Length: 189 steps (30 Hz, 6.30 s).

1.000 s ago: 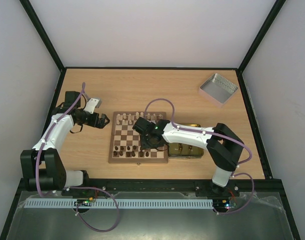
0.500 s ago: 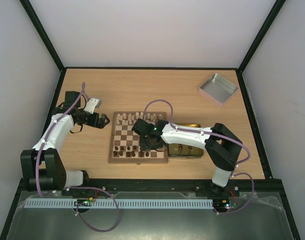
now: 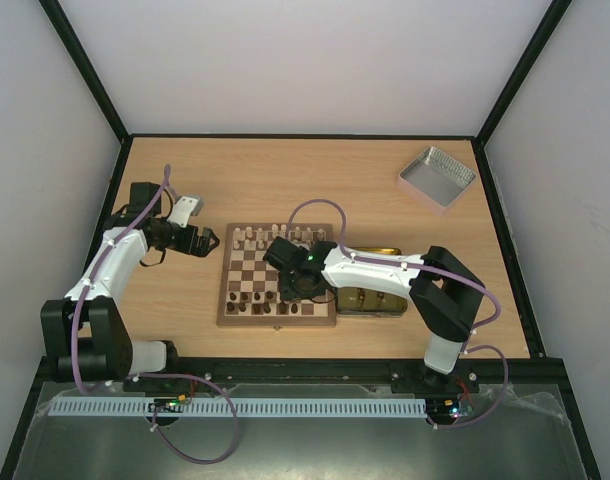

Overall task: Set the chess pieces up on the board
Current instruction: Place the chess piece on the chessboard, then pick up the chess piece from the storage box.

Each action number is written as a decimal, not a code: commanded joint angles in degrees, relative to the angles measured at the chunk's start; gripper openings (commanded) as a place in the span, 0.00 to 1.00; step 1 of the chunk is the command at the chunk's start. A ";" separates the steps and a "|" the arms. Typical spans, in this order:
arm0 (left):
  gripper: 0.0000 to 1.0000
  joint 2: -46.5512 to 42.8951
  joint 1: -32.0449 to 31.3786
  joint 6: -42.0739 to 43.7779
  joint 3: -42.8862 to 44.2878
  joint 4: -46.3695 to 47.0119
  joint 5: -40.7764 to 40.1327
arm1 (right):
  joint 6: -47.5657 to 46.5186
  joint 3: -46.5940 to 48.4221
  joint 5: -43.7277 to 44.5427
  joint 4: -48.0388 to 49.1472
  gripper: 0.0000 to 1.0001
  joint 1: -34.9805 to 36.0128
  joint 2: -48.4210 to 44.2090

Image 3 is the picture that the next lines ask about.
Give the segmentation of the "gold tin box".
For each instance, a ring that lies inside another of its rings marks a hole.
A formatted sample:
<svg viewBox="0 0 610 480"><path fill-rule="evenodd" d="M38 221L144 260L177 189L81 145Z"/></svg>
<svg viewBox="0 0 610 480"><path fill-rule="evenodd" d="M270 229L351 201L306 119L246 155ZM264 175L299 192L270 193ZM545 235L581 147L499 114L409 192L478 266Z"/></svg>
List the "gold tin box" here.
<svg viewBox="0 0 610 480"><path fill-rule="evenodd" d="M396 295L357 287L336 290L339 317L399 318L408 309L408 301Z"/></svg>

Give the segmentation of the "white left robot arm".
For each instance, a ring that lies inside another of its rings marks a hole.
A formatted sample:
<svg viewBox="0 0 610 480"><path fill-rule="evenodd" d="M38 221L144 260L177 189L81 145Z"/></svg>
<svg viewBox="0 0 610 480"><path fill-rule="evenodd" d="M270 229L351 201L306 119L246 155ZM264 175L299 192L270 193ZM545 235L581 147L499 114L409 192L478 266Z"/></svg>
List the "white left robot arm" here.
<svg viewBox="0 0 610 480"><path fill-rule="evenodd" d="M219 244L207 227L191 224L204 202L180 196L168 185L137 182L129 201L103 225L97 253L81 279L40 311L47 365L53 381L83 390L94 383L122 381L166 369L172 342L133 341L119 304L134 270L150 250L204 258Z"/></svg>

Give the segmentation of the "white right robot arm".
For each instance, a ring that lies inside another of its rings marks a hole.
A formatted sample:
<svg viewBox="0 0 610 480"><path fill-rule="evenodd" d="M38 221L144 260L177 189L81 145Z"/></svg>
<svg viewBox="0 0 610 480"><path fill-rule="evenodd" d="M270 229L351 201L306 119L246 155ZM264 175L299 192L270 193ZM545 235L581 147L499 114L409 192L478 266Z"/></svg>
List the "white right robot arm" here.
<svg viewBox="0 0 610 480"><path fill-rule="evenodd" d="M269 245L263 261L278 272L284 301L314 299L343 288L412 301L430 331L421 379L435 392L455 381L457 360L487 294L484 284L451 252L436 246L424 255L395 256L333 241L306 248L279 237Z"/></svg>

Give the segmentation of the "wooden chess board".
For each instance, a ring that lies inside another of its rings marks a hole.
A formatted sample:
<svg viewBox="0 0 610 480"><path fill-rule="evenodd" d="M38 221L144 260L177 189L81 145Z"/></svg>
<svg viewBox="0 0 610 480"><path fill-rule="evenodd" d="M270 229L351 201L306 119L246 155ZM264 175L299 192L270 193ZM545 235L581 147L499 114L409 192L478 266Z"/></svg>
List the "wooden chess board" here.
<svg viewBox="0 0 610 480"><path fill-rule="evenodd" d="M274 240L271 236L272 225L272 223L230 223L227 226L216 324L221 328L267 327L275 330L289 327L315 328L335 326L336 308L334 299L329 303L312 303L307 300L286 302L289 305L288 313L286 315L280 315L278 313L278 304L282 301L278 291L278 272L263 261L263 257L268 247ZM248 226L251 226L254 231L252 250L244 249L245 229ZM301 242L296 242L294 240L294 232L297 226L300 227L302 232ZM313 232L313 242L311 245L305 243L305 232L308 227L310 227ZM233 249L233 233L235 228L240 228L241 232L244 234L244 239L241 241L239 250ZM256 246L256 232L259 228L262 228L265 231L266 240L264 250L259 250ZM292 226L287 226L288 238L298 246L309 248L318 240L317 232L319 229L324 229L325 240L331 240L333 238L333 226L325 223L295 223ZM261 314L253 315L253 294L259 292L263 304L267 291L272 291L275 294L272 313L265 314L262 309ZM247 310L245 312L240 312L239 309L235 314L228 314L226 312L226 303L229 300L229 294L231 292L237 294L238 304L242 292L249 295ZM291 313L292 304L299 305L299 313L296 315Z"/></svg>

